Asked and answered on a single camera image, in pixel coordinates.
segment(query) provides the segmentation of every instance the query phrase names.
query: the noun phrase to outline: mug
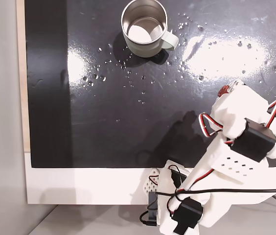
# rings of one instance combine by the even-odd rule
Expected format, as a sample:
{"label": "mug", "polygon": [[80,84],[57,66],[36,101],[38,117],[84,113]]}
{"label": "mug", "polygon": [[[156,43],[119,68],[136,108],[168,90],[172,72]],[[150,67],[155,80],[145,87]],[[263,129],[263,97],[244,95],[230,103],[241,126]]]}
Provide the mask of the mug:
{"label": "mug", "polygon": [[178,37],[167,31],[167,14],[157,0],[133,0],[121,18],[125,41],[130,51],[140,57],[152,57],[161,49],[174,50]]}

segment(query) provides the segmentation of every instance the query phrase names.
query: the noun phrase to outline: mug rim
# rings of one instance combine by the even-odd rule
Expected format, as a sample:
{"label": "mug rim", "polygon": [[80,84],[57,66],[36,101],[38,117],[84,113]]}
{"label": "mug rim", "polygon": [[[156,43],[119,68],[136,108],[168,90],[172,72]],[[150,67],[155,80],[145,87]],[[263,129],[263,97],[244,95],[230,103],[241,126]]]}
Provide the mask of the mug rim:
{"label": "mug rim", "polygon": [[128,8],[132,3],[136,2],[136,1],[139,1],[139,0],[132,0],[130,3],[128,3],[128,4],[125,6],[125,8],[124,8],[124,10],[123,10],[122,17],[121,17],[121,20],[120,20],[121,25],[122,25],[122,31],[123,31],[123,33],[126,35],[126,37],[127,37],[130,41],[132,41],[133,43],[135,43],[135,44],[137,44],[137,45],[150,45],[150,44],[156,42],[157,40],[161,39],[161,37],[163,36],[163,34],[167,31],[167,13],[166,13],[166,9],[164,8],[164,6],[163,6],[159,1],[157,1],[157,0],[151,0],[151,1],[155,1],[157,4],[159,4],[159,5],[162,7],[162,9],[163,9],[163,11],[164,11],[164,14],[165,14],[165,27],[164,27],[164,29],[163,29],[163,32],[162,32],[156,39],[152,40],[151,42],[148,42],[148,43],[136,42],[136,41],[132,40],[132,39],[128,36],[127,32],[126,32],[125,29],[124,29],[124,25],[123,25],[123,17],[124,17],[125,11],[127,10],[127,8]]}

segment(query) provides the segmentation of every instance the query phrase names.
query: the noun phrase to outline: mug handle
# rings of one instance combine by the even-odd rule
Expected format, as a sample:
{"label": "mug handle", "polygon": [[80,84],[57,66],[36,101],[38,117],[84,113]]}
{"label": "mug handle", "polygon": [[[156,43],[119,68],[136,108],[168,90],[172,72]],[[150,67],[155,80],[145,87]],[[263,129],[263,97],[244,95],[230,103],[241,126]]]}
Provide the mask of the mug handle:
{"label": "mug handle", "polygon": [[179,41],[178,37],[168,31],[163,34],[162,40],[162,48],[166,50],[175,50]]}

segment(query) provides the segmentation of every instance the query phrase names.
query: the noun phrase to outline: gray wall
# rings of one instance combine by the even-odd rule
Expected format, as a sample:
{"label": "gray wall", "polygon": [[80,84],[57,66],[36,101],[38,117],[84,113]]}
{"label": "gray wall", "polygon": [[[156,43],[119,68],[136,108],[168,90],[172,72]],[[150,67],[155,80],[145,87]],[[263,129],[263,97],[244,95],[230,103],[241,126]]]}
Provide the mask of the gray wall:
{"label": "gray wall", "polygon": [[54,206],[27,205],[16,3],[0,0],[0,235],[27,235]]}

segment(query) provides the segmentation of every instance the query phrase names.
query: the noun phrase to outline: glossy black surface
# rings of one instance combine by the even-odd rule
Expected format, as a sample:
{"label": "glossy black surface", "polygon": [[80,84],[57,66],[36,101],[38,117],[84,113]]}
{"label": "glossy black surface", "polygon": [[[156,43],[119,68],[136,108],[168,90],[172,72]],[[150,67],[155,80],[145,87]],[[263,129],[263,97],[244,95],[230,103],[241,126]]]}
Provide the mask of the glossy black surface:
{"label": "glossy black surface", "polygon": [[191,167],[223,85],[276,99],[276,0],[162,0],[180,45],[151,59],[126,48],[128,2],[25,1],[33,167]]}

